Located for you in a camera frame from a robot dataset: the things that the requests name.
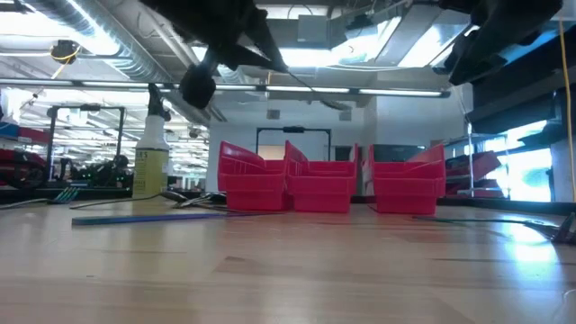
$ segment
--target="ventilation duct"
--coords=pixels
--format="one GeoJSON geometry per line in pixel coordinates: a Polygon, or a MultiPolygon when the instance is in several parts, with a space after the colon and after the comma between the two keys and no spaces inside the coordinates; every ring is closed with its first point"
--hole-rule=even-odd
{"type": "Polygon", "coordinates": [[[80,45],[94,54],[122,57],[119,60],[106,60],[106,62],[131,80],[140,82],[172,80],[170,75],[98,1],[25,0],[25,2],[51,20],[78,32],[84,39],[80,41],[80,45]],[[109,49],[114,48],[113,45],[116,45],[116,53],[109,52],[109,49]]]}

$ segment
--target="red storage bin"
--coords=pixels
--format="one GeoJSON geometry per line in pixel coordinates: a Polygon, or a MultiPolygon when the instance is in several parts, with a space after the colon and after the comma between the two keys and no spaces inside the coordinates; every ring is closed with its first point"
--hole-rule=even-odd
{"type": "Polygon", "coordinates": [[[357,146],[350,162],[308,161],[290,141],[284,159],[288,162],[288,192],[298,212],[348,212],[356,193],[357,146]]]}
{"type": "Polygon", "coordinates": [[[381,213],[433,215],[437,198],[446,194],[443,145],[402,163],[375,162],[374,146],[371,146],[364,170],[369,179],[367,192],[371,194],[373,189],[376,210],[381,213]]]}
{"type": "Polygon", "coordinates": [[[290,208],[286,191],[286,159],[264,160],[258,154],[220,144],[218,189],[226,192],[228,207],[240,211],[284,211],[290,208]]]}

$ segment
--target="metal rack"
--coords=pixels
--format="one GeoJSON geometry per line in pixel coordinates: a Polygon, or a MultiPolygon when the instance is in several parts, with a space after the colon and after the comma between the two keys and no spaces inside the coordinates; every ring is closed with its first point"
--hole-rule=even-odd
{"type": "Polygon", "coordinates": [[[456,138],[456,139],[448,139],[445,140],[443,142],[445,149],[451,149],[452,150],[452,158],[456,158],[459,157],[464,153],[464,148],[466,146],[468,146],[469,151],[468,151],[468,161],[469,161],[469,169],[470,169],[470,174],[468,175],[451,175],[448,176],[446,178],[446,182],[447,183],[453,183],[453,182],[462,182],[462,180],[464,179],[469,179],[470,180],[470,189],[466,189],[466,190],[459,190],[458,193],[459,194],[468,194],[470,195],[472,198],[474,197],[474,193],[475,192],[479,192],[479,191],[503,191],[503,190],[508,190],[508,199],[510,197],[510,188],[508,186],[508,188],[475,188],[474,187],[474,174],[473,174],[473,154],[476,153],[476,145],[483,143],[487,140],[495,140],[495,139],[504,139],[504,143],[505,143],[505,151],[506,151],[506,157],[507,157],[507,163],[505,165],[506,168],[506,174],[507,177],[509,178],[509,151],[508,151],[508,135],[506,134],[480,134],[480,133],[473,133],[472,132],[472,125],[468,124],[467,125],[467,132],[468,134],[465,136],[462,136],[460,138],[456,138]],[[456,150],[457,149],[462,149],[462,154],[456,154],[456,150]]]}

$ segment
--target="shelving unit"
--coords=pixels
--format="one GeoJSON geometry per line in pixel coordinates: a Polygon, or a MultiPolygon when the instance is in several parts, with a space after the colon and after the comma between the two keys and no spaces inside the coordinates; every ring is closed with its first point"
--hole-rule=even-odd
{"type": "MultiPolygon", "coordinates": [[[[508,156],[508,136],[504,134],[479,134],[479,133],[472,133],[472,127],[468,125],[468,135],[462,136],[461,138],[457,139],[449,139],[443,142],[445,146],[445,156],[458,158],[461,156],[468,157],[468,169],[469,174],[467,175],[450,175],[446,177],[446,182],[448,184],[457,184],[457,183],[464,183],[469,182],[469,188],[465,190],[458,190],[458,194],[466,194],[471,196],[472,198],[475,196],[475,193],[483,191],[483,192],[496,192],[505,191],[508,192],[506,195],[507,199],[510,197],[510,189],[509,188],[499,188],[499,187],[475,187],[475,182],[482,180],[482,177],[474,176],[474,154],[476,153],[483,153],[489,152],[488,150],[479,151],[477,148],[479,144],[486,142],[487,140],[496,140],[496,139],[504,139],[505,147],[506,147],[506,156],[508,156]]],[[[500,167],[506,168],[506,174],[509,178],[509,164],[508,162],[506,165],[502,165],[500,167]]]]}

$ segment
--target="wooden table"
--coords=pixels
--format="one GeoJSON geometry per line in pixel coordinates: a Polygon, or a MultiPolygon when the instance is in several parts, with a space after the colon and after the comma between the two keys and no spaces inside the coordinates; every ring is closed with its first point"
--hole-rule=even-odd
{"type": "MultiPolygon", "coordinates": [[[[575,323],[576,247],[521,225],[285,214],[71,228],[161,200],[0,211],[0,323],[575,323]]],[[[440,217],[559,217],[439,207],[440,217]]]]}

